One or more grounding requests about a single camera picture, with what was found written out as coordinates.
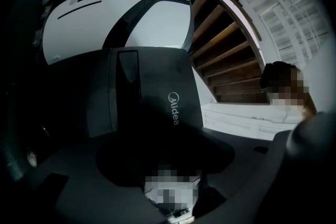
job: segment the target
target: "person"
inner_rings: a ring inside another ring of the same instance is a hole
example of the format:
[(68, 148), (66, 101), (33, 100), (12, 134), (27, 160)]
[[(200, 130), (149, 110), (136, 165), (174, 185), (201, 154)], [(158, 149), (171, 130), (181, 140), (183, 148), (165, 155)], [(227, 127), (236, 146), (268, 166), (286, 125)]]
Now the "person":
[(266, 89), (272, 105), (297, 110), (303, 120), (317, 113), (303, 74), (295, 65), (282, 61), (266, 64), (261, 75), (260, 87)]

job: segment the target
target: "dark hair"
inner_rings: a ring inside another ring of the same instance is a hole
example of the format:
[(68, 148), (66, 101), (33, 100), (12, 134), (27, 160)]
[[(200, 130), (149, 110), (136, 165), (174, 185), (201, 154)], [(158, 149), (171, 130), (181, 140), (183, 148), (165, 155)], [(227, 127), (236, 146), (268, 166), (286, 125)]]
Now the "dark hair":
[(274, 82), (279, 80), (280, 75), (286, 73), (286, 71), (289, 71), (292, 68), (297, 69), (295, 65), (281, 61), (267, 63), (261, 75), (260, 87), (265, 89), (268, 86), (272, 86)]

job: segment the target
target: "wooden stair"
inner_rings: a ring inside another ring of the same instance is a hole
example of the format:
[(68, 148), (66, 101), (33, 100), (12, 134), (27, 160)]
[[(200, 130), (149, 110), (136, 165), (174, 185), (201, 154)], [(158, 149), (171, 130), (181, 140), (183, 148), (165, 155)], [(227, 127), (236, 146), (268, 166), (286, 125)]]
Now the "wooden stair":
[(264, 68), (252, 37), (222, 0), (191, 0), (194, 69), (217, 102), (269, 103), (259, 82)]

